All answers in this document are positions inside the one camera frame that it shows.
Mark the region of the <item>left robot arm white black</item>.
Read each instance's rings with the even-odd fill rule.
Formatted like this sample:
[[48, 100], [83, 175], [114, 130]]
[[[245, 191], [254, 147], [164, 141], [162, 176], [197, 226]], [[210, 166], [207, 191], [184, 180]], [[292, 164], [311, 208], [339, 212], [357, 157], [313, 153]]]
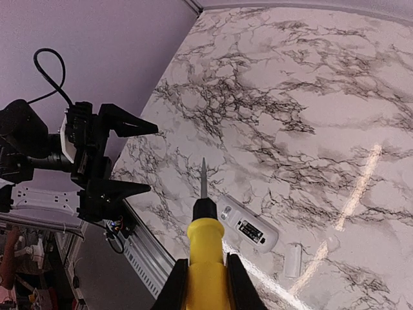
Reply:
[[[123, 200], [151, 190], [147, 184], [111, 179], [112, 162], [105, 156], [114, 131], [120, 138], [159, 131], [115, 104], [101, 105], [97, 114], [89, 102], [70, 107], [57, 134], [23, 99], [1, 110], [1, 212], [19, 209], [73, 214], [88, 223], [110, 220], [116, 229], [125, 226]], [[36, 170], [69, 174], [78, 191], [31, 189], [25, 182]]]

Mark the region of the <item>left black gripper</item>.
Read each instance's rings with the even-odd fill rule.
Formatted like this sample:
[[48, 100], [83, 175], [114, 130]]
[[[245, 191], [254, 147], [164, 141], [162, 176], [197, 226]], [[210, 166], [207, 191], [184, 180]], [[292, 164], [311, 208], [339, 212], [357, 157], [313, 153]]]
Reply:
[[111, 159], [105, 156], [110, 130], [119, 138], [157, 134], [158, 126], [123, 110], [115, 104], [102, 104], [92, 112], [92, 132], [84, 147], [77, 149], [70, 178], [81, 190], [78, 217], [89, 223], [116, 221], [125, 214], [123, 200], [149, 192], [151, 186], [128, 181], [109, 180]]

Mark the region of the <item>white remote control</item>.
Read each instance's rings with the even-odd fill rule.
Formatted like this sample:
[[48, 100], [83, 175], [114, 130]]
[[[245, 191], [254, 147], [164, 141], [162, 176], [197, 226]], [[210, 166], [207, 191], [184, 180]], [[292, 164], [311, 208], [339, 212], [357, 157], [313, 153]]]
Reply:
[[278, 230], [241, 202], [226, 194], [216, 204], [219, 220], [259, 252], [268, 253], [276, 246]]

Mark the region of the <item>white battery compartment cover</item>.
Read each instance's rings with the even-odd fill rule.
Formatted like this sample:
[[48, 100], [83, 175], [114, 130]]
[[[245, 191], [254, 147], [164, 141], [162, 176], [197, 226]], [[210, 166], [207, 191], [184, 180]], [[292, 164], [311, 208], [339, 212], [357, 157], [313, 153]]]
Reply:
[[290, 243], [285, 253], [284, 274], [286, 278], [298, 278], [301, 272], [302, 246]]

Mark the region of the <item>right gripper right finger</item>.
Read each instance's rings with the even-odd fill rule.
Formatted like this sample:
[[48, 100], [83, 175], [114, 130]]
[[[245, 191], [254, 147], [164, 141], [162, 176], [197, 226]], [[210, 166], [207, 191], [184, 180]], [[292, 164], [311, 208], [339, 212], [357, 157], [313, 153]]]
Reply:
[[237, 254], [227, 254], [226, 268], [230, 308], [235, 310], [267, 310]]

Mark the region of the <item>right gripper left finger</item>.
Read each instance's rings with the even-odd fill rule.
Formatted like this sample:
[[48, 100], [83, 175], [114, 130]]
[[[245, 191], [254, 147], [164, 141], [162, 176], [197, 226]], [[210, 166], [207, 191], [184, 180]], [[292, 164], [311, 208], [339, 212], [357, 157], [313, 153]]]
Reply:
[[186, 307], [188, 259], [178, 259], [151, 310], [182, 310]]

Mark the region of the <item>yellow handled screwdriver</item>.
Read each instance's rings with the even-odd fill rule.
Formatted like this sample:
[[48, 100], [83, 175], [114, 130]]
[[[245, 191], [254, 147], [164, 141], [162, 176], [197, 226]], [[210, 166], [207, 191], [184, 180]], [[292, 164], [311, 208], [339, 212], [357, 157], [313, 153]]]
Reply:
[[206, 162], [201, 164], [201, 197], [193, 206], [187, 235], [190, 258], [186, 296], [187, 309], [229, 309], [227, 272], [223, 259], [224, 227], [217, 207], [208, 197]]

